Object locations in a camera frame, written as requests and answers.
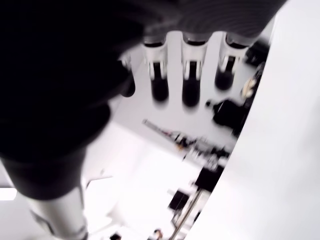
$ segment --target robotic arm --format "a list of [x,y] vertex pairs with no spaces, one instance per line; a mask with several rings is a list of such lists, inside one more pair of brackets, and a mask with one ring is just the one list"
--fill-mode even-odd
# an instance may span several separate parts
[[119,61],[122,53],[143,42],[152,87],[161,86],[161,94],[155,89],[152,94],[164,101],[169,94],[167,47],[153,37],[182,31],[182,99],[192,107],[199,101],[210,35],[226,32],[215,79],[225,90],[246,47],[284,3],[0,3],[0,157],[35,220],[57,238],[88,238],[81,170],[88,144],[109,121],[108,100],[131,94],[133,79]]

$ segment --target metal pole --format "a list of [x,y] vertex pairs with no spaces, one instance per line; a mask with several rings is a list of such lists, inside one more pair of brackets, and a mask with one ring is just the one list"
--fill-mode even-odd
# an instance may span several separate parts
[[182,226],[186,223],[187,218],[190,216],[192,210],[194,209],[196,203],[198,202],[200,196],[202,193],[202,189],[199,189],[196,191],[195,197],[192,200],[192,202],[190,203],[188,209],[186,210],[181,222],[179,223],[179,225],[176,226],[174,232],[172,233],[171,237],[169,238],[169,240],[174,240],[176,238],[176,236],[178,235],[178,233],[180,232]]

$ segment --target white panel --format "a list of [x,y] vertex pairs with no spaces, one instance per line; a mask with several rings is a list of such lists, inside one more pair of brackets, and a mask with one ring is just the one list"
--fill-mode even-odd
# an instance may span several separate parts
[[320,239],[319,9],[290,0],[278,14],[247,122],[186,240]]

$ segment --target white wall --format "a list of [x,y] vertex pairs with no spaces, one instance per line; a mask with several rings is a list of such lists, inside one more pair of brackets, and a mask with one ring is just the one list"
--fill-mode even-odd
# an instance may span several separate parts
[[249,117],[186,240],[320,239],[320,2],[290,0]]

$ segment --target black box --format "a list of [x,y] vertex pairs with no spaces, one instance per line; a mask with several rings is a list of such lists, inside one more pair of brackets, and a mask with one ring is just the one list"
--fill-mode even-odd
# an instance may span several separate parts
[[174,194],[168,207],[174,211],[182,210],[187,204],[189,197],[189,195],[178,190]]
[[211,171],[207,168],[202,168],[194,184],[198,188],[207,190],[212,193],[223,171],[224,168],[219,165],[215,171]]

